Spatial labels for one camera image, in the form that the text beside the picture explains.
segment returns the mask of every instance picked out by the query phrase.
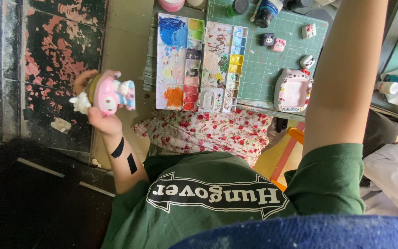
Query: floral fabric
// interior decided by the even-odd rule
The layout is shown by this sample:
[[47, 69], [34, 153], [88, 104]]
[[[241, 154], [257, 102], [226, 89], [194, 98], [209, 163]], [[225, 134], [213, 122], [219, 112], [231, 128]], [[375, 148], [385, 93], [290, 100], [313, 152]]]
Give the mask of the floral fabric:
[[253, 168], [268, 144], [272, 116], [237, 109], [235, 113], [155, 110], [154, 117], [133, 126], [150, 138], [149, 156], [199, 151], [225, 151], [240, 156]]

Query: green t-shirt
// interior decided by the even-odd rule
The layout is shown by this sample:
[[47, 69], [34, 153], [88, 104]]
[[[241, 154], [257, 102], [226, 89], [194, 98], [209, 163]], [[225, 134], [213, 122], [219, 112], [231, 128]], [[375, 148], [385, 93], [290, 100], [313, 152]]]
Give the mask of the green t-shirt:
[[141, 181], [113, 200], [102, 248], [168, 248], [205, 230], [294, 214], [362, 214], [361, 144], [321, 147], [286, 172], [281, 192], [240, 157], [225, 152], [153, 156]]

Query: cutting mat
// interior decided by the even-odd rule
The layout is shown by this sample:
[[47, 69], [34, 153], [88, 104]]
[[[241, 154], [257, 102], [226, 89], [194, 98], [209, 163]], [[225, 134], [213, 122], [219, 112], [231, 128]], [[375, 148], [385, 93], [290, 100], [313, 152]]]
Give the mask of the cutting mat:
[[[303, 15], [281, 11], [268, 28], [260, 28], [250, 22], [256, 5], [250, 3], [247, 13], [230, 18], [227, 8], [232, 0], [209, 0], [207, 21], [248, 27], [248, 38], [244, 57], [244, 65], [240, 79], [238, 99], [273, 103], [274, 85], [282, 73], [282, 69], [300, 70], [300, 60], [307, 54], [318, 58], [328, 23]], [[303, 39], [302, 27], [316, 24], [317, 35]], [[273, 52], [269, 47], [260, 46], [263, 33], [274, 33], [276, 38], [285, 39], [287, 45], [282, 53]], [[315, 66], [309, 70], [313, 76]]]

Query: my melody figurine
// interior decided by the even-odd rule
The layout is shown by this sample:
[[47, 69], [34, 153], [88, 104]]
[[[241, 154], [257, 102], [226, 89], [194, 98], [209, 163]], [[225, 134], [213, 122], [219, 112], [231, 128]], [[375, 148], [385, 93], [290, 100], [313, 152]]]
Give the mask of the my melody figurine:
[[112, 115], [118, 105], [125, 105], [127, 110], [135, 110], [135, 83], [131, 80], [120, 82], [104, 72], [93, 76], [84, 89], [75, 98], [71, 98], [74, 111], [87, 114], [92, 105], [105, 115]]

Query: wooden table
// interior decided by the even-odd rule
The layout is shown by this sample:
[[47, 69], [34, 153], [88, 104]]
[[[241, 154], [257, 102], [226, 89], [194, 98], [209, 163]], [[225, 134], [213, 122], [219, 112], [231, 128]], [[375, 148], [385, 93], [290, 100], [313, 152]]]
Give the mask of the wooden table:
[[[158, 14], [166, 13], [172, 15], [186, 16], [201, 20], [206, 20], [207, 17], [207, 4], [208, 0], [197, 7], [193, 7], [187, 2], [183, 8], [181, 8], [176, 13], [169, 13], [165, 11], [158, 3], [154, 1], [153, 13], [151, 19], [150, 35], [149, 35], [149, 45], [147, 52], [146, 67], [144, 72], [144, 89], [147, 91], [156, 91], [156, 54], [157, 54], [157, 41], [158, 41]], [[319, 6], [314, 2], [311, 6], [301, 9], [301, 14], [307, 13], [309, 10], [319, 8]], [[390, 11], [388, 11], [388, 17], [386, 19], [387, 25], [385, 28], [385, 38], [382, 45], [382, 54], [380, 57], [379, 72], [382, 72], [384, 66], [394, 50], [395, 44], [398, 41], [398, 0], [395, 6], [390, 4]], [[273, 104], [270, 102], [262, 101], [244, 101], [238, 100], [237, 108], [254, 111], [262, 114], [267, 114], [271, 116], [276, 116], [285, 119], [296, 120], [299, 122], [305, 121], [305, 111], [299, 113], [283, 113], [277, 111]], [[390, 104], [386, 101], [386, 97], [378, 92], [373, 93], [373, 98], [371, 102], [371, 109], [388, 114], [398, 119], [398, 105]]]

